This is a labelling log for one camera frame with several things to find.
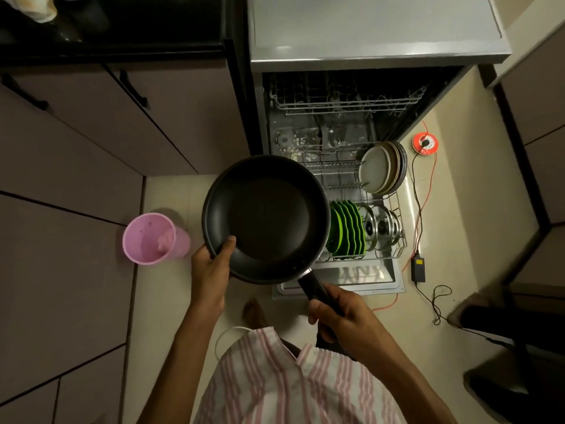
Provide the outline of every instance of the black frying pan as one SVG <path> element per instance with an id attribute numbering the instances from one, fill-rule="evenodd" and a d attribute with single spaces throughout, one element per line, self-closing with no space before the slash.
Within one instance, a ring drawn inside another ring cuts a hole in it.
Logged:
<path id="1" fill-rule="evenodd" d="M 229 235 L 237 237 L 230 259 L 234 277 L 252 284 L 299 278 L 308 299 L 343 315 L 310 267 L 329 235 L 328 199 L 314 175 L 281 156 L 252 156 L 225 170 L 204 202 L 202 232 L 217 256 Z"/>

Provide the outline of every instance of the pan rim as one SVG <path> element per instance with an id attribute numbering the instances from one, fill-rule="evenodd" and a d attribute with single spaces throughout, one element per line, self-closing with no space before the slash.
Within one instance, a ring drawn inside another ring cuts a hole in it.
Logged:
<path id="1" fill-rule="evenodd" d="M 302 267 L 300 267 L 300 270 L 296 270 L 294 276 L 292 277 L 286 277 L 286 278 L 280 278 L 280 279 L 270 279 L 269 281 L 264 281 L 264 280 L 258 280 L 255 278 L 250 278 L 248 276 L 245 276 L 243 274 L 240 274 L 239 272 L 236 272 L 232 269 L 230 269 L 230 276 L 233 276 L 235 278 L 237 278 L 238 280 L 244 281 L 246 283 L 250 283 L 250 284 L 256 284 L 256 285 L 275 285 L 275 284 L 281 284 L 281 283 L 286 283 L 287 281 L 291 281 L 294 280 L 296 278 L 300 278 L 301 275 L 303 275 L 305 272 L 307 272 L 314 263 L 316 263 L 316 261 L 318 260 L 318 258 L 321 256 L 321 253 L 324 251 L 325 248 L 325 244 L 328 241 L 328 236 L 329 236 L 329 225 L 330 225 L 330 209 L 329 209 L 329 202 L 328 202 L 328 197 L 325 193 L 324 188 L 322 187 L 322 185 L 320 184 L 320 182 L 316 179 L 316 177 L 314 176 L 314 174 L 312 174 L 305 166 L 303 166 L 301 163 L 298 163 L 292 159 L 289 158 L 285 158 L 284 156 L 278 156 L 278 155 L 255 155 L 255 156 L 249 156 L 248 158 L 244 158 L 241 159 L 239 161 L 237 161 L 236 163 L 232 164 L 230 167 L 226 168 L 217 178 L 216 180 L 214 180 L 214 183 L 212 183 L 212 185 L 210 186 L 210 189 L 208 190 L 208 193 L 206 194 L 206 199 L 204 200 L 204 205 L 202 207 L 202 236 L 204 237 L 204 243 L 206 245 L 206 248 L 208 249 L 208 252 L 210 253 L 210 256 L 212 258 L 215 258 L 217 256 L 216 251 L 214 250 L 214 248 L 211 245 L 210 242 L 210 235 L 208 234 L 208 228 L 207 228 L 207 221 L 208 221 L 208 208 L 210 206 L 210 201 L 212 199 L 212 197 L 214 196 L 214 192 L 217 190 L 218 185 L 222 182 L 222 180 L 224 178 L 226 178 L 228 176 L 228 174 L 230 174 L 231 171 L 233 171 L 235 168 L 237 168 L 238 166 L 240 166 L 241 164 L 244 164 L 252 159 L 279 159 L 284 161 L 285 163 L 289 163 L 289 164 L 295 164 L 297 165 L 303 172 L 307 173 L 308 177 L 310 177 L 312 179 L 312 181 L 315 183 L 317 189 L 319 190 L 319 192 L 321 193 L 321 196 L 324 199 L 324 204 L 325 204 L 325 219 L 326 221 L 328 221 L 326 223 L 326 227 L 325 227 L 325 232 L 324 232 L 324 238 L 322 241 L 321 246 L 319 247 L 319 249 L 317 249 L 315 255 L 313 258 L 311 258 L 308 262 L 305 262 Z"/>

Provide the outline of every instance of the pink cup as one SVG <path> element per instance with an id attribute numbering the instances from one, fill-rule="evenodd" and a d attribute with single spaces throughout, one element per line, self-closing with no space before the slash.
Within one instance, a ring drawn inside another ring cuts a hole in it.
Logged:
<path id="1" fill-rule="evenodd" d="M 132 262 L 155 264 L 186 256 L 190 237 L 169 217 L 146 213 L 136 217 L 125 228 L 122 247 Z"/>

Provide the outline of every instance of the striped shirt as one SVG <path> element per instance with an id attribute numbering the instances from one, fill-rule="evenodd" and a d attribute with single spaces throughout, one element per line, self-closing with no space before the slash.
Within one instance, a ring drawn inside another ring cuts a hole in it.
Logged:
<path id="1" fill-rule="evenodd" d="M 297 359 L 272 327 L 254 330 L 222 356 L 194 423 L 404 422 L 391 393 L 349 357 L 312 345 Z"/>

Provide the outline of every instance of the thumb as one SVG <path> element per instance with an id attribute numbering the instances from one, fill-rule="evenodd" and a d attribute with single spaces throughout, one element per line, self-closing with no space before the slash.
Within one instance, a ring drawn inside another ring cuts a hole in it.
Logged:
<path id="1" fill-rule="evenodd" d="M 312 299 L 308 304 L 308 308 L 310 313 L 314 314 L 322 323 L 331 327 L 334 332 L 336 332 L 337 326 L 343 320 L 330 306 L 323 304 L 318 299 Z"/>
<path id="2" fill-rule="evenodd" d="M 222 250 L 217 255 L 217 260 L 221 263 L 230 263 L 230 257 L 233 251 L 236 249 L 236 237 L 234 235 L 230 235 L 224 241 L 222 245 Z"/>

